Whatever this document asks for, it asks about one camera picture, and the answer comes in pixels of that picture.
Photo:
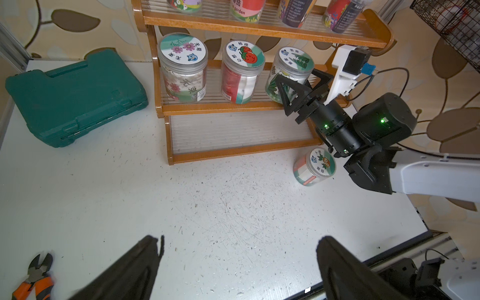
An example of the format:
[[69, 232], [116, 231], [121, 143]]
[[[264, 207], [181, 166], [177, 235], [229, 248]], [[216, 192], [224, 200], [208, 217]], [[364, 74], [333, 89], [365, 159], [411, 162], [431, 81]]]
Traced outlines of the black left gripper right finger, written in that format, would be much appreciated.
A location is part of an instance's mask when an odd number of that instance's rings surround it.
[[316, 252], [327, 299], [404, 300], [406, 298], [353, 256], [334, 237], [323, 237], [317, 245]]

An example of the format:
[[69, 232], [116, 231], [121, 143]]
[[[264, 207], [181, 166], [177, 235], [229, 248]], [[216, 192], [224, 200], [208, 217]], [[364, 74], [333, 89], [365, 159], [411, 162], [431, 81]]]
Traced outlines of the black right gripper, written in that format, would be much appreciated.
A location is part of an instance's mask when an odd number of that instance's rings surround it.
[[311, 116], [314, 116], [314, 122], [321, 126], [333, 124], [338, 118], [338, 108], [331, 106], [331, 103], [325, 105], [330, 87], [330, 82], [334, 79], [329, 74], [318, 69], [313, 69], [312, 74], [319, 80], [312, 88], [307, 81], [306, 84], [294, 81], [286, 76], [276, 76], [278, 94], [286, 116], [297, 113], [295, 121], [301, 124]]

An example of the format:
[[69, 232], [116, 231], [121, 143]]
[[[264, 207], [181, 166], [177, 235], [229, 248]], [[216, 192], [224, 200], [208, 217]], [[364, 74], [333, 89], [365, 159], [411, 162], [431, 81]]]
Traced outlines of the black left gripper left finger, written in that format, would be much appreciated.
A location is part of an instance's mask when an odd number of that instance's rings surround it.
[[148, 300], [164, 253], [165, 237], [147, 235], [71, 299]]

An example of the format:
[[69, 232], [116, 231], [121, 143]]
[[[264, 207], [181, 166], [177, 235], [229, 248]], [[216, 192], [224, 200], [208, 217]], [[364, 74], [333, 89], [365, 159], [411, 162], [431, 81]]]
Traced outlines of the green lid seed jar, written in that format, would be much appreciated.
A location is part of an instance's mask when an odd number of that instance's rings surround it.
[[282, 47], [276, 54], [265, 86], [266, 94], [276, 103], [282, 104], [276, 84], [278, 76], [284, 76], [300, 84], [305, 84], [315, 68], [313, 58], [295, 47]]

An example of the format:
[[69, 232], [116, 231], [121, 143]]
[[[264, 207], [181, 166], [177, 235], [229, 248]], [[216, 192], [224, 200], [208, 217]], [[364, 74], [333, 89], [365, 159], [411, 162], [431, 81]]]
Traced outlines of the tomato lid seed jar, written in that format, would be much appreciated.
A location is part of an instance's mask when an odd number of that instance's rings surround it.
[[251, 101], [266, 59], [260, 47], [252, 42], [233, 40], [222, 52], [221, 92], [237, 105]]

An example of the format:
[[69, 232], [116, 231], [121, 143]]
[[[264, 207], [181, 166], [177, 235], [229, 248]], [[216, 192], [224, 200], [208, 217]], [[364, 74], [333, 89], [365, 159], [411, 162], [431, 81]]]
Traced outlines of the small clear seed cup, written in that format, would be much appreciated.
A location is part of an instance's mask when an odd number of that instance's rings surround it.
[[283, 25], [301, 28], [315, 4], [313, 0], [281, 0], [277, 17]]

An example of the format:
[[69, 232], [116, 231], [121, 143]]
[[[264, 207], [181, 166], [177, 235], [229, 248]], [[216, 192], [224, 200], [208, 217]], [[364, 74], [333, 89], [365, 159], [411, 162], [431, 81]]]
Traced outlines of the lidded seed jar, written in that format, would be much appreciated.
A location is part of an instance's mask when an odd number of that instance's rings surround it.
[[303, 186], [313, 186], [335, 175], [336, 161], [323, 147], [316, 147], [300, 157], [293, 166], [296, 180]]

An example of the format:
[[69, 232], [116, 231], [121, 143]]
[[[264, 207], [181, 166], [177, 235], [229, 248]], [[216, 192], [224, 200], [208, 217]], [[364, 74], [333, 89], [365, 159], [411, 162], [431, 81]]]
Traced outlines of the red label seed cup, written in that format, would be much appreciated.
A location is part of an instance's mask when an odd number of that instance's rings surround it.
[[230, 12], [238, 20], [257, 23], [265, 7], [266, 0], [231, 0]]

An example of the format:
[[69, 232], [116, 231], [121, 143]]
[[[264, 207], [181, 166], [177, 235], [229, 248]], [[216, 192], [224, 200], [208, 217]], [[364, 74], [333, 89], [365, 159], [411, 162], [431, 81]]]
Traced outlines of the flower lid seed jar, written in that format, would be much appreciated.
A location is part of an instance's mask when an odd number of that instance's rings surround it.
[[175, 32], [158, 44], [162, 78], [167, 94], [181, 103], [196, 103], [206, 94], [208, 50], [190, 34]]

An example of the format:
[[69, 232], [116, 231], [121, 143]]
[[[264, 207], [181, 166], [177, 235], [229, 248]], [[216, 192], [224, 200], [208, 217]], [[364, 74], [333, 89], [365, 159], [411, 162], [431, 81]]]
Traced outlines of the purple label seed cup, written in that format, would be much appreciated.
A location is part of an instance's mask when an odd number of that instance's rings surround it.
[[197, 13], [201, 10], [202, 0], [167, 0], [167, 3], [176, 11], [186, 14]]

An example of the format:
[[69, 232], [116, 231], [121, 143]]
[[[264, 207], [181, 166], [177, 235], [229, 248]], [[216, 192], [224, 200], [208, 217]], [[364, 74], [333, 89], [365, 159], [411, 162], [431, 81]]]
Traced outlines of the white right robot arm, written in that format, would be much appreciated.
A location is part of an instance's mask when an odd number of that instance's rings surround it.
[[386, 93], [348, 116], [335, 101], [356, 85], [356, 75], [331, 75], [313, 70], [318, 83], [293, 81], [285, 76], [274, 80], [287, 115], [296, 113], [297, 123], [311, 121], [352, 181], [368, 191], [442, 196], [471, 201], [473, 180], [480, 176], [476, 155], [431, 153], [401, 145], [411, 136], [417, 121], [407, 104]]

